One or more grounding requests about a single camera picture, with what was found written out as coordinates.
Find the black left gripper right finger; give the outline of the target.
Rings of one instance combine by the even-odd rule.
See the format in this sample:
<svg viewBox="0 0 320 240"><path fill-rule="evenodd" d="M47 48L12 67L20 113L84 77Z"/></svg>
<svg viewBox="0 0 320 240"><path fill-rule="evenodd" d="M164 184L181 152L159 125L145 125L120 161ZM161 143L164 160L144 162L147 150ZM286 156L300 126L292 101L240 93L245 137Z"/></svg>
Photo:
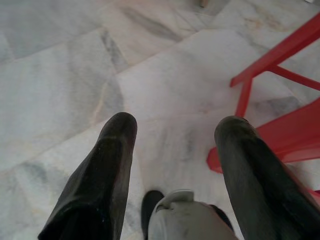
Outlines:
<svg viewBox="0 0 320 240"><path fill-rule="evenodd" d="M319 239L319 205L246 119L223 118L214 140L230 203L246 240Z"/></svg>

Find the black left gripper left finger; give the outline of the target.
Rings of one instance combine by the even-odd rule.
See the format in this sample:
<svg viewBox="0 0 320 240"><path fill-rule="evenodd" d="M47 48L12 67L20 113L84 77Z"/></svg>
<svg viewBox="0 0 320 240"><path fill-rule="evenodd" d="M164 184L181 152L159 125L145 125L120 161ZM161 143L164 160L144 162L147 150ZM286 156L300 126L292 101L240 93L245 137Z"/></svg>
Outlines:
<svg viewBox="0 0 320 240"><path fill-rule="evenodd" d="M126 211L137 121L127 112L103 126L69 177L40 240L119 240Z"/></svg>

